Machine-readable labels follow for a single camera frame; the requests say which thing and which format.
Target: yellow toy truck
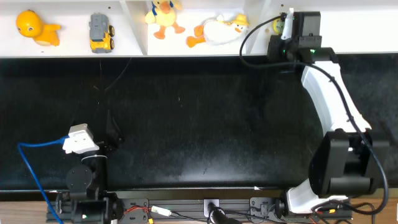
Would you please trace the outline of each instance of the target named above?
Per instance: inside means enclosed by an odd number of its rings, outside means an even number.
[[[114,27],[109,24],[109,19],[104,14],[91,15],[90,46],[93,53],[110,53],[114,49]]]

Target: black tabletop surface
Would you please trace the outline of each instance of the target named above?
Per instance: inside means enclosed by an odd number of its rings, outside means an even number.
[[[398,186],[398,55],[339,55],[359,111],[392,144],[385,163]],[[2,59],[0,190],[37,186],[17,142],[46,142],[73,124],[100,131],[111,109],[126,142],[108,155],[110,190],[290,187],[307,178],[322,127],[297,73],[251,70],[236,57]],[[66,189],[79,157],[61,146],[24,149],[45,189]]]

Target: toy head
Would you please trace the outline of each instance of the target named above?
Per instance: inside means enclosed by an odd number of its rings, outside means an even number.
[[[244,14],[239,14],[234,21],[232,21],[232,25],[235,26],[236,32],[244,33],[247,31],[249,27],[248,20]]]
[[[43,32],[43,23],[34,11],[27,10],[18,15],[17,28],[24,37],[36,37]]]
[[[164,14],[170,13],[174,7],[173,2],[169,0],[154,0],[152,6],[160,9]]]

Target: yellow rubber duck toy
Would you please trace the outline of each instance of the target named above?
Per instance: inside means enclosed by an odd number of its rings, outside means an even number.
[[[61,26],[46,24],[32,10],[24,11],[18,15],[17,28],[21,35],[32,37],[41,46],[60,45],[56,30],[61,29]]]
[[[180,27],[177,23],[177,14],[174,8],[181,10],[182,5],[178,1],[168,1],[168,0],[155,0],[152,1],[152,10],[148,12],[145,17],[145,21],[148,24],[153,24],[156,22],[160,25],[160,31],[156,32],[154,35],[158,39],[165,38],[165,31],[167,27],[174,27],[176,34],[181,34],[185,31],[184,27]]]

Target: plush toy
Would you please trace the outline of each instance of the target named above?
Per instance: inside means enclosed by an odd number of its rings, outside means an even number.
[[[181,10],[181,3],[178,1],[168,0],[152,1],[152,10],[146,15],[145,21],[148,24],[156,22],[160,25],[160,31],[154,34],[156,38],[164,39],[166,28],[170,26],[174,27],[176,34],[181,34],[185,31],[184,27],[180,27],[176,23],[177,14],[175,13],[174,8]]]
[[[203,25],[195,27],[196,37],[188,37],[187,45],[194,47],[204,42],[210,45],[227,44],[244,35],[248,26],[249,23],[243,14],[238,14],[231,22],[225,22],[223,16],[207,19]]]
[[[17,28],[21,35],[32,37],[39,45],[60,45],[56,30],[61,29],[61,26],[46,24],[34,11],[27,10],[20,13],[17,17]]]

